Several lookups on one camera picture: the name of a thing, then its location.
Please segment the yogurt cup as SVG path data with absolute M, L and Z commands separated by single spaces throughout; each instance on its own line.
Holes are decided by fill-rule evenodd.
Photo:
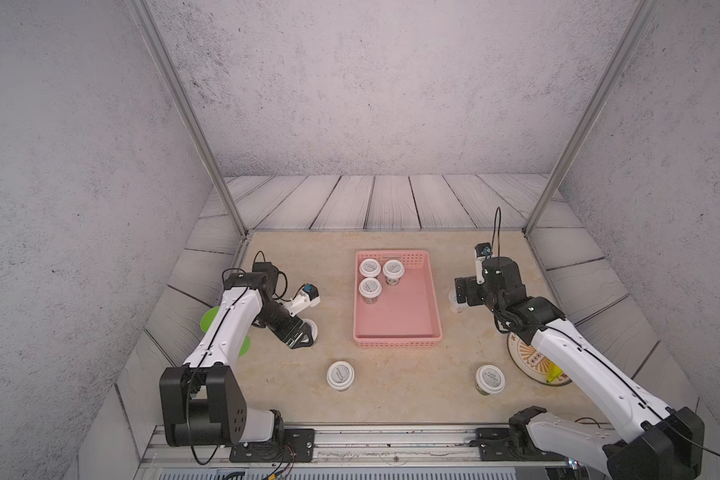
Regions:
M 313 320 L 311 320 L 311 319 L 304 319 L 303 322 L 309 326 L 309 328 L 310 328 L 310 335 L 311 335 L 312 341 L 313 341 L 314 343 L 316 343 L 316 342 L 317 342 L 317 339 L 318 339 L 318 327 L 317 327 L 317 324 L 316 324 Z
M 359 283 L 358 292 L 365 303 L 373 304 L 382 293 L 382 284 L 375 277 L 366 277 Z
M 481 365 L 475 373 L 475 386 L 484 396 L 502 393 L 506 388 L 504 373 L 495 365 Z
M 387 260 L 382 268 L 386 283 L 390 286 L 397 285 L 405 274 L 405 266 L 398 259 Z
M 336 361 L 330 365 L 326 373 L 328 385 L 339 392 L 348 390 L 355 380 L 355 370 L 347 361 Z
M 364 278 L 377 278 L 382 272 L 382 265 L 374 258 L 363 259 L 358 268 Z
M 454 314 L 459 314 L 463 311 L 463 305 L 458 302 L 457 293 L 455 290 L 451 290 L 448 294 L 449 309 Z

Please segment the pink perforated plastic basket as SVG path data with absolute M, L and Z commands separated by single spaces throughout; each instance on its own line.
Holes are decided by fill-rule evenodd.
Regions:
M 380 271 L 381 288 L 369 292 L 361 283 L 368 265 L 399 262 L 400 275 L 391 285 Z M 353 338 L 360 347 L 433 347 L 442 340 L 429 253 L 424 250 L 360 250 L 355 254 Z

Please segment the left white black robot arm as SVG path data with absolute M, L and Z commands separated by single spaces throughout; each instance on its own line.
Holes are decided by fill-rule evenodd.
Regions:
M 320 303 L 318 288 L 303 284 L 293 298 L 275 293 L 281 271 L 267 261 L 250 271 L 222 273 L 220 306 L 198 346 L 159 381 L 165 438 L 171 447 L 233 446 L 284 443 L 284 426 L 276 410 L 250 407 L 234 370 L 250 328 L 272 332 L 290 349 L 311 347 L 313 328 L 299 314 Z

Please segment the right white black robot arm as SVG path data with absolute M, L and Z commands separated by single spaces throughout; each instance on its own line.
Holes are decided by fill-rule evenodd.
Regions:
M 612 479 L 695 479 L 702 472 L 705 425 L 691 409 L 672 408 L 640 387 L 593 347 L 544 297 L 528 295 L 508 257 L 482 256 L 476 275 L 454 280 L 456 300 L 486 306 L 496 328 L 514 334 L 562 369 L 612 428 L 565 420 L 528 407 L 509 421 L 522 459 L 544 452 L 576 460 Z

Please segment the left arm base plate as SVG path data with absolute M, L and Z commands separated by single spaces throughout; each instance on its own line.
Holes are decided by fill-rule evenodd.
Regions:
M 315 430 L 285 428 L 265 442 L 248 442 L 231 448 L 232 463 L 310 463 L 315 447 Z

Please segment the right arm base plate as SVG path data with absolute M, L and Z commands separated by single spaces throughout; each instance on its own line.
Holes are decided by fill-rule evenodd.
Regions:
M 530 436 L 512 426 L 487 427 L 475 430 L 469 447 L 479 450 L 481 461 L 562 462 L 567 458 L 538 449 Z

